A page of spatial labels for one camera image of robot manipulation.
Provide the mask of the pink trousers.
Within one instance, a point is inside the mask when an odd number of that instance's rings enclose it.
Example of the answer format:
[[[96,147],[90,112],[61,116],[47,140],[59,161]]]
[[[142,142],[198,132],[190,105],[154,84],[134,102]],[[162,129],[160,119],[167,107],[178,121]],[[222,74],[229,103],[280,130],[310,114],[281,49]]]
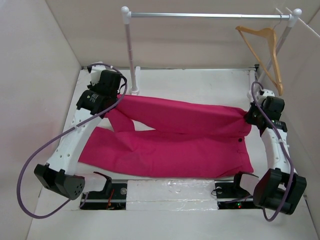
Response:
[[[151,178],[223,178],[252,173],[238,107],[127,95],[96,127],[81,163]]]

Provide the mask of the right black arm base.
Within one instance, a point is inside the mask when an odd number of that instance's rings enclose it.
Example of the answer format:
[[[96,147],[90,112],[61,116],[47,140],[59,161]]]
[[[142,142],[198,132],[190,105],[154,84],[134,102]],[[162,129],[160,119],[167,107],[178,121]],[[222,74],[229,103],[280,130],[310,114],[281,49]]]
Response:
[[[236,187],[232,180],[218,180],[211,195],[217,201],[218,210],[258,209],[253,197],[244,189]]]

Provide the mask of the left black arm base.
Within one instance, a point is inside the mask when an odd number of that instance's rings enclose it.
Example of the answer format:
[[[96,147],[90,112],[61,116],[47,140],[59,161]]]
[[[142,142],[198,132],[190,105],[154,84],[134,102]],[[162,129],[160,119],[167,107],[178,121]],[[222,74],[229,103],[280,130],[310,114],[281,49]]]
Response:
[[[107,192],[91,191],[81,197],[79,208],[81,210],[126,210],[127,203],[127,182],[116,182]]]

